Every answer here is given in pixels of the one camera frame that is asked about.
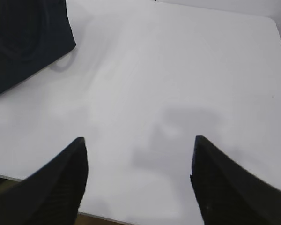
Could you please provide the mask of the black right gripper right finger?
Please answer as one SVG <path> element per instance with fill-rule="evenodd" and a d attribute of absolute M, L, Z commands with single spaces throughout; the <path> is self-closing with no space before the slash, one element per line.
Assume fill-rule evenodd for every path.
<path fill-rule="evenodd" d="M 190 180 L 206 225 L 281 225 L 281 191 L 195 137 Z"/>

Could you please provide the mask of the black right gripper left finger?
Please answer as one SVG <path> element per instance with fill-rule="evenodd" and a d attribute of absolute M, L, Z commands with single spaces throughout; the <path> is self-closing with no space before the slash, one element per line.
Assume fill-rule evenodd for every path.
<path fill-rule="evenodd" d="M 85 139 L 78 137 L 34 174 L 0 194 L 0 225 L 73 225 L 88 173 Z"/>

